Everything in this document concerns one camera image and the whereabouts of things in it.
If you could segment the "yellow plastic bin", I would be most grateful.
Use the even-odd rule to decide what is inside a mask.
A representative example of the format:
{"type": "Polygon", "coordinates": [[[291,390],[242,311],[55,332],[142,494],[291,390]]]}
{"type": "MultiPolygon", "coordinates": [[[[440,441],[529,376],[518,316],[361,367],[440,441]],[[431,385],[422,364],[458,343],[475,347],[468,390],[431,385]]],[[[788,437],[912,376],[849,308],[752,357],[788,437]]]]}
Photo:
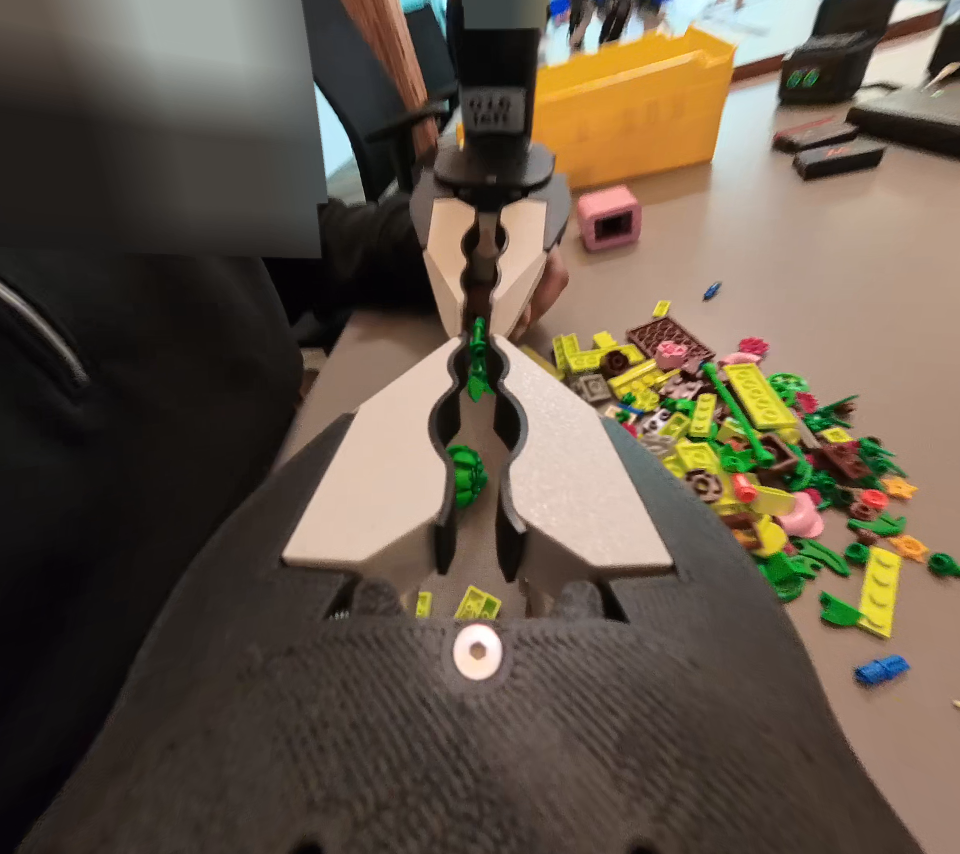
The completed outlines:
{"type": "Polygon", "coordinates": [[[533,139],[572,191],[710,164],[736,50],[690,26],[541,67],[533,139]]]}

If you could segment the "pink arch toy piece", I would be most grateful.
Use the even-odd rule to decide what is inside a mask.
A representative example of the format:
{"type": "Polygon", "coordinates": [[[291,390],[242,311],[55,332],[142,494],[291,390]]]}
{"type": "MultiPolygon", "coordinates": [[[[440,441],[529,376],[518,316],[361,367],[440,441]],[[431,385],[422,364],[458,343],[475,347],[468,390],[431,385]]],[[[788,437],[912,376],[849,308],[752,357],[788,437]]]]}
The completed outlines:
{"type": "Polygon", "coordinates": [[[795,494],[790,512],[777,515],[774,520],[789,538],[817,539],[825,526],[817,505],[805,491],[795,494]]]}

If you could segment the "narrow lime toy plate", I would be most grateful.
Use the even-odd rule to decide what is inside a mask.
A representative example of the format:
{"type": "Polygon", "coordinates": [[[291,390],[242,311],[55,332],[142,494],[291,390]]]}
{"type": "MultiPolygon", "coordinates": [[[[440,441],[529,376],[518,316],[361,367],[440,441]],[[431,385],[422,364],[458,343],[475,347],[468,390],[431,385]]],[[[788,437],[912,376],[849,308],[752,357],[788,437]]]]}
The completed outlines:
{"type": "Polygon", "coordinates": [[[863,573],[857,626],[887,641],[893,635],[903,560],[891,550],[872,546],[863,573]]]}

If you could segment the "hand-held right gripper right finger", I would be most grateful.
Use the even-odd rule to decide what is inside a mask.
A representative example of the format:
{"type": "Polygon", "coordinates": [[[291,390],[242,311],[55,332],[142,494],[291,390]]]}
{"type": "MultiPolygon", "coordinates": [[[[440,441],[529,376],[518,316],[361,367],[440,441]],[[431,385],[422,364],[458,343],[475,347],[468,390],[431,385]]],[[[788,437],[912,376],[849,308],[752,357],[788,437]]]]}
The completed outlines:
{"type": "Polygon", "coordinates": [[[490,340],[493,430],[505,449],[495,545],[507,582],[661,574],[674,562],[628,469],[630,434],[499,334],[490,340]]]}

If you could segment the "green leafy stalk piece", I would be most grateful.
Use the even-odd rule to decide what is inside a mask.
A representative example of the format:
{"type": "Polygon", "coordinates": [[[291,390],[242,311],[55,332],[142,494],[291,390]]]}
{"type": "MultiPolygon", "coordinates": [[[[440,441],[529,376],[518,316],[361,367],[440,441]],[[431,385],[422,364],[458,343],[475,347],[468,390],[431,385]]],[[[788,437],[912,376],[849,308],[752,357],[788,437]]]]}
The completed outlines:
{"type": "Polygon", "coordinates": [[[472,325],[468,344],[469,366],[466,381],[466,393],[474,404],[481,398],[495,393],[488,372],[487,323],[483,316],[477,316],[472,325]]]}

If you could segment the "long wide lime plate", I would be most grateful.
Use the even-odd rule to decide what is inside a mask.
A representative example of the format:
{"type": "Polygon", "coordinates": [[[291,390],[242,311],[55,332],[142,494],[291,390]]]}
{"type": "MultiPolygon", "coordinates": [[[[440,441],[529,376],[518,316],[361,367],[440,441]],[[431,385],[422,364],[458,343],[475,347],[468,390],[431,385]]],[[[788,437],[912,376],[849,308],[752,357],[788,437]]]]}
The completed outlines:
{"type": "Polygon", "coordinates": [[[771,432],[796,428],[797,416],[774,391],[755,363],[724,367],[728,385],[757,431],[771,432]]]}

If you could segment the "person's left forearm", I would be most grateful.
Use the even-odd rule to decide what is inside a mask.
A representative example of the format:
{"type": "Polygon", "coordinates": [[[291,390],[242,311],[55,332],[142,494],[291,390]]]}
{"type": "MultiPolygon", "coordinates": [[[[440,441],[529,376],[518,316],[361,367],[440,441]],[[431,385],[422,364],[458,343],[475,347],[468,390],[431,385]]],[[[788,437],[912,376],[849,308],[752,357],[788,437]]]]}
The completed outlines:
{"type": "Polygon", "coordinates": [[[294,339],[330,351],[357,310],[426,315],[436,304],[409,196],[318,206],[318,259],[264,258],[294,339]]]}

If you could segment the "pile of small toy bricks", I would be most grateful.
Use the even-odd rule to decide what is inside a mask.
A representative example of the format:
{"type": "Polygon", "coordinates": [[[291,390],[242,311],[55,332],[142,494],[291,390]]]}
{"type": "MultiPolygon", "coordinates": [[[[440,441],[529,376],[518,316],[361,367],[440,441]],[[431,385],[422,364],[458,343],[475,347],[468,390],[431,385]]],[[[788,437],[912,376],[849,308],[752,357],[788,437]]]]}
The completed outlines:
{"type": "MultiPolygon", "coordinates": [[[[878,333],[877,324],[873,325],[876,330],[861,330],[862,325],[846,323],[857,318],[841,311],[830,316],[829,324],[821,325],[822,331],[817,327],[810,345],[819,350],[820,366],[814,373],[824,375],[827,361],[840,356],[827,347],[854,351],[850,357],[857,361],[858,370],[862,367],[870,374],[870,384],[891,388],[883,404],[874,405],[885,411],[882,426],[891,428],[894,420],[904,420],[906,427],[896,428],[894,440],[900,440],[905,430],[912,431],[914,448],[923,448],[930,457],[942,455],[938,460],[941,506],[949,510],[940,520],[948,520],[945,526],[951,530],[956,528],[953,552],[931,548],[928,534],[934,540],[946,535],[921,531],[915,523],[916,511],[908,511],[906,517],[898,513],[898,505],[914,497],[916,485],[883,443],[889,438],[854,423],[858,395],[827,404],[809,387],[798,395],[796,404],[788,406],[797,416],[796,428],[771,432],[754,428],[763,446],[774,454],[774,465],[764,468],[758,466],[743,431],[701,369],[664,372],[654,359],[647,359],[626,339],[617,342],[609,332],[597,333],[590,349],[581,347],[574,334],[565,334],[554,338],[551,358],[536,352],[529,358],[652,452],[667,473],[728,523],[771,583],[777,583],[780,575],[775,569],[779,571],[782,583],[775,590],[782,602],[799,597],[805,584],[826,569],[844,577],[854,571],[854,579],[863,582],[869,548],[879,546],[902,559],[897,597],[904,596],[904,584],[908,599],[919,597],[920,575],[905,574],[907,569],[929,570],[924,575],[930,584],[923,595],[922,611],[929,615],[925,626],[933,625],[934,613],[943,613],[933,597],[953,591],[956,603],[945,626],[937,627],[937,637],[945,638],[949,627],[956,635],[951,644],[957,644],[958,652],[958,586],[933,586],[934,581],[958,585],[958,317],[948,318],[945,308],[934,311],[932,319],[928,313],[914,311],[899,319],[889,311],[878,314],[883,335],[874,343],[876,338],[867,334],[878,333]],[[754,477],[759,488],[754,503],[737,501],[729,477],[734,473],[754,477]],[[787,537],[776,523],[777,515],[791,511],[800,491],[810,495],[822,519],[831,511],[837,517],[843,515],[849,540],[843,553],[828,549],[839,547],[839,541],[821,548],[817,539],[787,537]]],[[[803,372],[788,373],[801,376],[803,372]]],[[[845,599],[823,594],[822,620],[837,629],[858,624],[858,606],[845,605],[841,602],[845,599]]]]}

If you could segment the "black flat power box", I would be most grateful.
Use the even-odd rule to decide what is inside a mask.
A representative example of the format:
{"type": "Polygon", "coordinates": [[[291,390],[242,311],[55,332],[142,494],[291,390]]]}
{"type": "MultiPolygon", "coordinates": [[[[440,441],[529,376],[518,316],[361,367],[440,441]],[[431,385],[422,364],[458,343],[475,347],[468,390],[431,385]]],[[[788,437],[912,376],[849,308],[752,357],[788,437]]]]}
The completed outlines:
{"type": "Polygon", "coordinates": [[[900,89],[849,108],[865,137],[959,159],[959,83],[900,89]]]}

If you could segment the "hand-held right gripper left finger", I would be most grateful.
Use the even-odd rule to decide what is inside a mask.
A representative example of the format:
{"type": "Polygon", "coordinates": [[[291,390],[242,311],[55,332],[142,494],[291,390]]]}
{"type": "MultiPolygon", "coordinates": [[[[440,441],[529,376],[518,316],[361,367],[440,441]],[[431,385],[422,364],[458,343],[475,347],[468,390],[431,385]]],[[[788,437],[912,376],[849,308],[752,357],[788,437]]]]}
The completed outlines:
{"type": "Polygon", "coordinates": [[[441,415],[459,401],[449,339],[379,390],[345,433],[282,550],[290,567],[439,572],[455,535],[454,480],[441,415]]]}

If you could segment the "green toy stem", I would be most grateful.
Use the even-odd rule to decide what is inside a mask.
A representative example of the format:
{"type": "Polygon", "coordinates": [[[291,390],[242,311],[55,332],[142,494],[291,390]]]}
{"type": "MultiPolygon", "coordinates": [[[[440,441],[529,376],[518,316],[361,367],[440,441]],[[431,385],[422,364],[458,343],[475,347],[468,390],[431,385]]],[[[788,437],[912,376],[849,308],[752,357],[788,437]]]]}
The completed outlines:
{"type": "Polygon", "coordinates": [[[760,437],[757,435],[752,422],[749,420],[740,404],[729,390],[726,382],[722,380],[717,366],[709,360],[701,363],[700,369],[709,382],[713,385],[719,398],[727,405],[730,415],[736,420],[738,426],[743,431],[754,459],[760,467],[771,467],[775,463],[773,452],[767,450],[760,437]]]}

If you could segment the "green leaf cluster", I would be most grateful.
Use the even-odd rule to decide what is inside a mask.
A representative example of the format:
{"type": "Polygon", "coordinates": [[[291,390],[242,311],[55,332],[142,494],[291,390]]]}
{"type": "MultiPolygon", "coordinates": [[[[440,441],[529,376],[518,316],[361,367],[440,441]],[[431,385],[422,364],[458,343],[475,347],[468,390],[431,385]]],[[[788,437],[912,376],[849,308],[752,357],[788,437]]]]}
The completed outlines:
{"type": "Polygon", "coordinates": [[[479,454],[466,445],[451,445],[447,454],[454,469],[454,500],[458,509],[470,507],[488,484],[486,467],[479,454]]]}

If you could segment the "person's left hand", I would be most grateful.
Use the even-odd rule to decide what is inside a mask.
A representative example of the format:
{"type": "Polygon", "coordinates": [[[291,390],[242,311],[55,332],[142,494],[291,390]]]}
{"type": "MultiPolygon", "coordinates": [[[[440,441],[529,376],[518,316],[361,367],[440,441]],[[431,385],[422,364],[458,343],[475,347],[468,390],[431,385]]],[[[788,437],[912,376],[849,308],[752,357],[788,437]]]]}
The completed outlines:
{"type": "Polygon", "coordinates": [[[541,277],[517,320],[510,339],[518,342],[532,325],[541,320],[552,308],[558,298],[567,289],[570,272],[565,264],[561,249],[554,248],[546,258],[541,277]]]}

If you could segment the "pink toy brick pot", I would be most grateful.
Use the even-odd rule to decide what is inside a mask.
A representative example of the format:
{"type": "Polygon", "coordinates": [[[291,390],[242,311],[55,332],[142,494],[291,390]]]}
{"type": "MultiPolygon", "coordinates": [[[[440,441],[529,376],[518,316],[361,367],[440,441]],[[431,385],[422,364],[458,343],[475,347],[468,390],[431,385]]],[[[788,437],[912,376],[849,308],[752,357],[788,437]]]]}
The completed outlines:
{"type": "Polygon", "coordinates": [[[577,201],[582,247],[588,253],[636,245],[642,232],[642,206],[620,185],[585,192],[577,201]]]}

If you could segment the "black charger case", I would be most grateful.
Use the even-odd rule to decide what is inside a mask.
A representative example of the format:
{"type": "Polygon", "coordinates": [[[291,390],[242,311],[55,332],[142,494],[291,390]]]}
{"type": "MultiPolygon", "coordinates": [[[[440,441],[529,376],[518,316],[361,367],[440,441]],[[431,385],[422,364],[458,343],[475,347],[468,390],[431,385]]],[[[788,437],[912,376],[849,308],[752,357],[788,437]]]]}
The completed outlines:
{"type": "Polygon", "coordinates": [[[930,84],[951,77],[959,69],[959,13],[944,22],[938,42],[928,62],[926,74],[930,84]]]}

